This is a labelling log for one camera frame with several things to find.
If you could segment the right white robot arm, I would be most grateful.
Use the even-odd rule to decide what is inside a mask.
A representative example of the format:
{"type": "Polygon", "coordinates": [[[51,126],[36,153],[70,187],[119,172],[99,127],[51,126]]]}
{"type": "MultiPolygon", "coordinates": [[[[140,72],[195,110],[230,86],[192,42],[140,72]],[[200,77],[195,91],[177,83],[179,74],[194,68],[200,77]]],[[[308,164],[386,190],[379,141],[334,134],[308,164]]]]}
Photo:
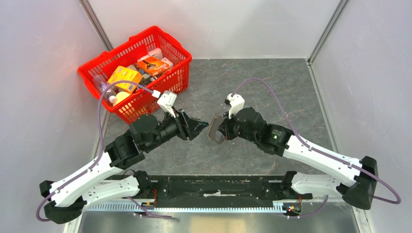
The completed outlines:
{"type": "Polygon", "coordinates": [[[351,158],[320,147],[288,128],[268,124],[252,107],[232,116],[228,112],[223,116],[216,113],[207,135],[217,144],[239,137],[264,153],[296,160],[323,172],[322,175],[287,172],[280,186],[285,198],[292,199],[298,194],[339,195],[354,207],[371,209],[377,178],[370,175],[378,174],[377,161],[372,157],[351,158]]]}

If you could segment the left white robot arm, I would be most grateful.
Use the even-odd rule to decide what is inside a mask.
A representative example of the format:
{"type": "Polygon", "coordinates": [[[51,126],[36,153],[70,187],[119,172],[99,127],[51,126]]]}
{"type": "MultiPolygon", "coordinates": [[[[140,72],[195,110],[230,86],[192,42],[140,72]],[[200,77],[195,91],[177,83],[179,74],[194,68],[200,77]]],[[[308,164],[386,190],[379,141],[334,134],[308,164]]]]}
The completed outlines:
{"type": "Polygon", "coordinates": [[[170,139],[193,140],[207,127],[207,122],[190,117],[183,110],[166,112],[162,121],[151,114],[141,115],[88,164],[60,181],[43,181],[39,188],[44,200],[38,209],[44,211],[45,217],[40,217],[39,211],[36,217],[43,222],[64,224],[107,201],[149,197],[153,186],[145,171],[137,171],[116,182],[101,182],[144,160],[144,154],[170,139]]]}

